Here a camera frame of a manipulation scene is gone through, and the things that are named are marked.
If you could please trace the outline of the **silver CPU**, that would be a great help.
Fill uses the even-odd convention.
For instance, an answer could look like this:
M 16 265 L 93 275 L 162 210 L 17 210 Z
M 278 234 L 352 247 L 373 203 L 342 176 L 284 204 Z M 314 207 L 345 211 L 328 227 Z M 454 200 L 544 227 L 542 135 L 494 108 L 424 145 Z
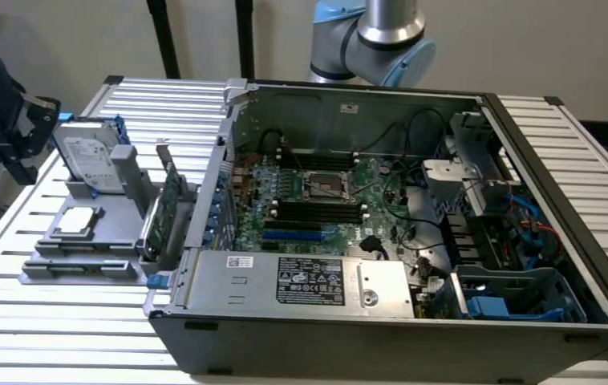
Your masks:
M 56 224 L 58 233 L 81 234 L 93 226 L 100 217 L 100 207 L 66 207 Z

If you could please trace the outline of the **RAM stick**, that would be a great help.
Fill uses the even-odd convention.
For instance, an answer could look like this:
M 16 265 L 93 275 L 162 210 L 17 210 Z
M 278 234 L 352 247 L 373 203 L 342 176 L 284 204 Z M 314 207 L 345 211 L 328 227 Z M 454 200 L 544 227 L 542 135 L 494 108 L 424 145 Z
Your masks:
M 104 261 L 104 262 L 58 262 L 53 263 L 53 268 L 78 268 L 84 270 L 121 269 L 126 265 L 125 262 Z
M 61 240 L 60 245 L 62 247 L 88 246 L 93 248 L 100 247 L 134 247 L 134 241 L 132 240 Z

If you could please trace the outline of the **green graphics card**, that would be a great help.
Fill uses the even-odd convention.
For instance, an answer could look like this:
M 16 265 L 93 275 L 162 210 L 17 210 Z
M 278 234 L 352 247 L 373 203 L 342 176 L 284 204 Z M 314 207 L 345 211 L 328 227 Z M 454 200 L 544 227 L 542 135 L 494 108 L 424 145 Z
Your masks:
M 164 184 L 149 207 L 136 247 L 144 261 L 157 261 L 170 240 L 177 206 L 184 198 L 186 182 L 176 170 L 169 144 L 158 139 L 154 145 L 157 157 L 165 171 Z

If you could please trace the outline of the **grey metal disk bay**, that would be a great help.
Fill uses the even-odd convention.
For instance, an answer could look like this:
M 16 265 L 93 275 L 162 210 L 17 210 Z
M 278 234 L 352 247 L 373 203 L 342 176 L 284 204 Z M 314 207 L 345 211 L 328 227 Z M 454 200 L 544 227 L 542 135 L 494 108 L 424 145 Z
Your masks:
M 465 111 L 453 115 L 449 127 L 437 158 L 421 164 L 436 214 L 504 214 L 520 183 L 498 167 L 497 136 L 489 121 L 484 114 Z

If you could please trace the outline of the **blue plastic drive cage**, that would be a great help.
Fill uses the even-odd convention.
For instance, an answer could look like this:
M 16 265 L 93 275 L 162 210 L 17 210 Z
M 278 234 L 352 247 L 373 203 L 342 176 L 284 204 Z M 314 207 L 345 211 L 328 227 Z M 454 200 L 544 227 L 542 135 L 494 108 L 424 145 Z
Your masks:
M 573 290 L 552 268 L 489 270 L 477 265 L 453 269 L 442 292 L 454 300 L 458 318 L 492 321 L 588 321 Z

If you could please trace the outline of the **open black PC case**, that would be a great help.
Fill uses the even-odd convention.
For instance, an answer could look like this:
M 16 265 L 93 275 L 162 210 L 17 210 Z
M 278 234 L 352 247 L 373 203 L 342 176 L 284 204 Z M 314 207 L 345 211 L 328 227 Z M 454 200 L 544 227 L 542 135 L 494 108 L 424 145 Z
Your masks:
M 149 323 L 192 375 L 534 384 L 608 361 L 608 122 L 577 120 L 556 97 L 232 80 L 177 267 L 150 285 L 169 302 Z M 438 156 L 460 112 L 484 114 L 502 174 L 520 186 L 504 214 L 478 216 L 500 269 L 554 269 L 588 321 L 458 318 L 442 286 L 450 266 L 421 164 Z M 408 165 L 409 228 L 389 247 L 409 284 L 410 319 L 248 318 L 190 314 L 182 304 L 200 253 L 233 248 L 233 170 L 249 154 L 390 156 Z

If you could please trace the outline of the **silver power supply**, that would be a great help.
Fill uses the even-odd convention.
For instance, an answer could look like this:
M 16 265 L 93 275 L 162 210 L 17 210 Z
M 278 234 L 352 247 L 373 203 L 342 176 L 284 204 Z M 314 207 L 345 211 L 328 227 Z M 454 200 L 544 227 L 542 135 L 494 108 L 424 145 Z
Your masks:
M 182 306 L 248 318 L 414 316 L 401 262 L 285 253 L 200 253 Z

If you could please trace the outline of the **black expansion slot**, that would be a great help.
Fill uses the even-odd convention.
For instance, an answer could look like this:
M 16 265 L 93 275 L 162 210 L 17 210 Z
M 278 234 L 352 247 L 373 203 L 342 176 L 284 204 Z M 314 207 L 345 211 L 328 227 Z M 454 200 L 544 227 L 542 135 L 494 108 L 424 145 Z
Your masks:
M 262 224 L 265 229 L 280 229 L 292 231 L 320 231 L 321 224 L 316 222 L 302 221 L 265 221 Z

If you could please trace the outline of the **hard disk in blue carrier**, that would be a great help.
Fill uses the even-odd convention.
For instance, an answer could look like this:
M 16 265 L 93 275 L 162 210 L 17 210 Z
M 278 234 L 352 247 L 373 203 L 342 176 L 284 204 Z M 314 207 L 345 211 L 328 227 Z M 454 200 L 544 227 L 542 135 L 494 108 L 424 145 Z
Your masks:
M 130 144 L 121 116 L 93 118 L 70 115 L 61 120 L 52 139 L 72 178 L 97 193 L 122 193 L 110 153 Z

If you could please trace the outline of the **thin black pole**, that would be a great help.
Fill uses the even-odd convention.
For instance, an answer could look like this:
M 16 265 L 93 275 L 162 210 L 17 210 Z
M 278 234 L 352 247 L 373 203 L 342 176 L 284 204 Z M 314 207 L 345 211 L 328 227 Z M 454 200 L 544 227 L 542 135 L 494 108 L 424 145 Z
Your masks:
M 241 77 L 254 77 L 252 12 L 253 0 L 234 0 L 236 32 Z

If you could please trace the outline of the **CPU socket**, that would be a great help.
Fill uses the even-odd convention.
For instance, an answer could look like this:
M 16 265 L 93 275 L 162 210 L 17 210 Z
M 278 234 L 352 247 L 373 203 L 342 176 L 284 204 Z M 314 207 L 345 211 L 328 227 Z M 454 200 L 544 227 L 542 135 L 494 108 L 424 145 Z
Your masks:
M 300 171 L 296 197 L 301 201 L 344 202 L 356 200 L 352 172 Z

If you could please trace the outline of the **thick black pole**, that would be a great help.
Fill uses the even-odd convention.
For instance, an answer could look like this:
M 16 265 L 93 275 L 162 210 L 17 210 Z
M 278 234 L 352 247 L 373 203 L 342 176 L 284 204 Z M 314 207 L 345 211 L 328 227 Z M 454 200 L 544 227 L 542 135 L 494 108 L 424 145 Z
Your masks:
M 170 30 L 170 20 L 165 0 L 145 0 L 149 15 L 152 18 L 154 36 L 160 51 L 160 58 L 164 66 L 165 77 L 180 79 L 181 72 L 176 57 L 176 48 Z

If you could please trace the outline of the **green motherboard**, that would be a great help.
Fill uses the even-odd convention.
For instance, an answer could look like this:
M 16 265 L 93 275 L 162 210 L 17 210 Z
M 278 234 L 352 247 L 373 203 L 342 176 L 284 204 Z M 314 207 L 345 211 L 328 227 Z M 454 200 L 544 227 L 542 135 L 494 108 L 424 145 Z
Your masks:
M 408 165 L 385 156 L 353 153 L 353 195 L 350 204 L 361 204 L 358 224 L 320 223 L 324 241 L 264 240 L 265 221 L 274 221 L 277 201 L 301 201 L 296 197 L 297 173 L 304 170 L 280 167 L 282 154 L 249 154 L 240 160 L 232 175 L 236 202 L 237 251 L 321 254 L 329 256 L 389 258 L 389 247 L 409 228 L 406 175 Z

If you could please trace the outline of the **long blue expansion slot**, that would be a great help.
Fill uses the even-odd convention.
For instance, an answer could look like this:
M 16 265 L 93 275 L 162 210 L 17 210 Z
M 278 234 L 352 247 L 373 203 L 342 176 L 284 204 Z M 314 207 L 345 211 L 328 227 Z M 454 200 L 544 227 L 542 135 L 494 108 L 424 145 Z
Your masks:
M 261 237 L 272 241 L 324 241 L 324 235 L 317 231 L 264 231 Z

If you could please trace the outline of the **grey parts rack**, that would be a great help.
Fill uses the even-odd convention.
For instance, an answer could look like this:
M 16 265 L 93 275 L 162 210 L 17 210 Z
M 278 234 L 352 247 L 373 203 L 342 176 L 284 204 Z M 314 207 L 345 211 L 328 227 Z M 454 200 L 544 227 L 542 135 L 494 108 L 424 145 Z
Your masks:
M 136 247 L 144 219 L 150 204 L 164 184 L 154 184 L 149 174 L 138 167 L 137 151 L 130 144 L 118 144 L 110 154 L 122 193 L 97 193 L 82 181 L 69 178 L 68 197 L 60 207 L 52 224 L 34 244 L 34 252 L 21 266 L 18 280 L 25 285 L 114 285 L 142 286 L 148 277 L 161 270 L 177 267 L 186 228 L 190 223 L 196 201 L 196 184 L 186 182 L 184 198 L 177 206 L 177 216 L 170 240 L 157 261 L 144 261 Z M 100 207 L 100 217 L 93 226 L 81 234 L 58 233 L 56 224 L 66 207 Z M 61 240 L 132 240 L 134 247 L 88 246 L 62 247 Z M 121 269 L 53 268 L 58 262 L 125 262 Z

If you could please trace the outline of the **black fan shroud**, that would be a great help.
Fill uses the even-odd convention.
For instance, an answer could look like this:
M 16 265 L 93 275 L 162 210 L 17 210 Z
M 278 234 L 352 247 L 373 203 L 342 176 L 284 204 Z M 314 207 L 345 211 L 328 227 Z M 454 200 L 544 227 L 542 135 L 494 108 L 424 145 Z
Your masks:
M 497 241 L 490 241 L 490 234 L 478 217 L 464 217 L 448 213 L 440 229 L 446 247 L 450 266 L 477 265 L 488 270 L 498 270 Z

